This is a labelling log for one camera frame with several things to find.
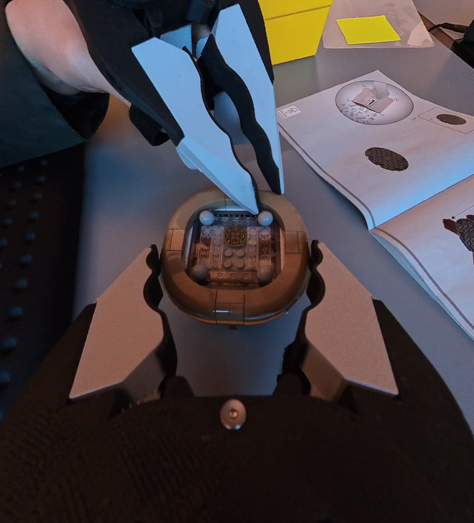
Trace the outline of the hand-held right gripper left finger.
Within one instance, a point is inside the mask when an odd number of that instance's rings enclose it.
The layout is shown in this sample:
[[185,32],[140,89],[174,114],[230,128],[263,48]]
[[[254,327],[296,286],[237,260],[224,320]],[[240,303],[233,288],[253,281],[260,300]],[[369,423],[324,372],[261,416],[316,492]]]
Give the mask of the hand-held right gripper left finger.
[[98,299],[71,400],[117,389],[131,400],[154,400],[161,383],[177,374],[175,341],[160,310],[160,276],[152,245]]

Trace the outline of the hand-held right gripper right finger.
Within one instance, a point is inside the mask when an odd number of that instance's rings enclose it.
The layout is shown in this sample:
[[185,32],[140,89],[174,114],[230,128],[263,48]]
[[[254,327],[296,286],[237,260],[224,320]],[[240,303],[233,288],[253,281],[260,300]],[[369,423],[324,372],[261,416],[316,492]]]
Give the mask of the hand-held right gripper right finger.
[[300,377],[303,392],[340,399],[349,386],[399,396],[372,294],[317,240],[311,245],[311,280],[283,374]]

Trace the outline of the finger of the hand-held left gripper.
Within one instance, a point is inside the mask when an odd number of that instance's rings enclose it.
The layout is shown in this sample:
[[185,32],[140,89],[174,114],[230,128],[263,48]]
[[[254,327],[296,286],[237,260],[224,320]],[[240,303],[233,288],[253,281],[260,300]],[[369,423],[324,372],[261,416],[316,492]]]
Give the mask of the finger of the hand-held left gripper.
[[273,192],[284,194],[274,71],[260,5],[218,5],[203,62],[234,102]]
[[208,111],[201,72],[190,51],[152,38],[132,52],[183,129],[177,147],[183,161],[248,213],[258,214],[253,177],[237,160],[230,135]]

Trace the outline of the yellow plastic bin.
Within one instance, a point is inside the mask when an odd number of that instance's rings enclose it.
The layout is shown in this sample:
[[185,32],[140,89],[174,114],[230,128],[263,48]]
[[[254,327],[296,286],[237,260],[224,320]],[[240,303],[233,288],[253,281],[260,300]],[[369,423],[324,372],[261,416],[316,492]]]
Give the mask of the yellow plastic bin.
[[260,0],[273,65],[314,56],[333,0]]

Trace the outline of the brick-built plant pot model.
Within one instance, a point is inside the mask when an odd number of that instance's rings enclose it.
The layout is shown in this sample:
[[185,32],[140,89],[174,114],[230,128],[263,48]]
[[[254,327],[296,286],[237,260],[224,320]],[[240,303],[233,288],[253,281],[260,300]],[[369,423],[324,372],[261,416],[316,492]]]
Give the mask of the brick-built plant pot model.
[[291,203],[260,191],[260,215],[220,190],[195,195],[170,221],[162,284],[187,314],[213,324],[283,316],[310,281],[306,224]]

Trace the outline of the instruction booklet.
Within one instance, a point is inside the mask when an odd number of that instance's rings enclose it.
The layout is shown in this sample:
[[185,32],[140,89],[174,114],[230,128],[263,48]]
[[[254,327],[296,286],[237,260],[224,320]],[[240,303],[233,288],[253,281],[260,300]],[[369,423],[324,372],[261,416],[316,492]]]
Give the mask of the instruction booklet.
[[474,340],[474,117],[376,71],[278,108],[278,124]]

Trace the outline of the grey desk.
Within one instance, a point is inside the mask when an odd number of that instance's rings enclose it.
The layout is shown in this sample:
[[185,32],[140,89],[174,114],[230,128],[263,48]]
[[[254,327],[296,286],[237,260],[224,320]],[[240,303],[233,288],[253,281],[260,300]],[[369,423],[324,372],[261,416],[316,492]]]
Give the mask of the grey desk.
[[[443,43],[432,49],[323,49],[276,66],[278,106],[373,71],[437,105],[474,115],[474,71]],[[323,241],[377,300],[382,300],[442,374],[474,433],[474,343],[369,233],[364,217],[314,174],[281,139],[286,194],[311,240]],[[162,247],[175,210],[214,188],[190,171],[172,144],[151,147],[132,127],[128,108],[111,99],[88,142],[74,316],[95,300],[144,251]],[[281,319],[231,330],[200,323],[172,304],[167,313],[178,373],[197,396],[271,395],[284,349],[293,343],[307,296]]]

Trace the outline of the person's left hand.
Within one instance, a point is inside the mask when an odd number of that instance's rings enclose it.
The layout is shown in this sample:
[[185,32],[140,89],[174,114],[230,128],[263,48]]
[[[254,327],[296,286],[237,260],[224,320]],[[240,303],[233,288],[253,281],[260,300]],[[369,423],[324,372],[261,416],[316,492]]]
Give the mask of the person's left hand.
[[46,88],[61,95],[115,95],[64,0],[15,0],[6,6],[6,19],[18,48]]

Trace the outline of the yellow paper note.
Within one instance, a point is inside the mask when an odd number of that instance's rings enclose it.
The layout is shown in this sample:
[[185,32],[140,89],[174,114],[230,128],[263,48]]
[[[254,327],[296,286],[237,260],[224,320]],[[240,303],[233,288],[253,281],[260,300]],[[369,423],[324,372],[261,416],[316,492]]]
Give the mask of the yellow paper note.
[[339,19],[337,23],[349,45],[402,41],[386,16]]

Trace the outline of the yellow card in sleeve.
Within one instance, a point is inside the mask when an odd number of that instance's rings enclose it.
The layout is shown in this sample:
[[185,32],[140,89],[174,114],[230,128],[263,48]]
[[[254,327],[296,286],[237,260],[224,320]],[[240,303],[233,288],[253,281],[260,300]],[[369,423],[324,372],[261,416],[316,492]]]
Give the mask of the yellow card in sleeve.
[[[386,16],[402,41],[349,45],[337,21],[369,16]],[[323,46],[326,49],[427,49],[435,48],[435,42],[412,0],[336,0],[326,22]]]

